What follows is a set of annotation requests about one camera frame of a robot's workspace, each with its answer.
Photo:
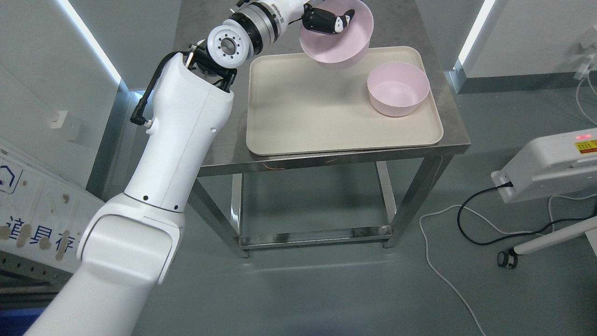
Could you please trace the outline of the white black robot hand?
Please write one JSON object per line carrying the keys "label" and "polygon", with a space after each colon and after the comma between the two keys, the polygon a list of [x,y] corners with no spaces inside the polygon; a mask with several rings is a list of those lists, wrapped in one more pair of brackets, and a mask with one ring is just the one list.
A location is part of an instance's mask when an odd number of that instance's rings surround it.
{"label": "white black robot hand", "polygon": [[356,13],[354,8],[350,8],[342,15],[335,15],[331,11],[313,7],[308,3],[303,5],[303,9],[300,21],[305,30],[324,35],[341,34],[350,25]]}

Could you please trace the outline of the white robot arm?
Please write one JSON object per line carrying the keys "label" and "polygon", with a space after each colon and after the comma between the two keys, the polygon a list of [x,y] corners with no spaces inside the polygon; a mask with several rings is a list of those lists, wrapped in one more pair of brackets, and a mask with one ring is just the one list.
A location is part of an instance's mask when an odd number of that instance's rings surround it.
{"label": "white robot arm", "polygon": [[240,0],[205,40],[160,62],[132,122],[149,140],[123,193],[92,217],[81,265],[27,336],[129,336],[185,230],[203,159],[230,116],[236,70],[299,21],[309,0]]}

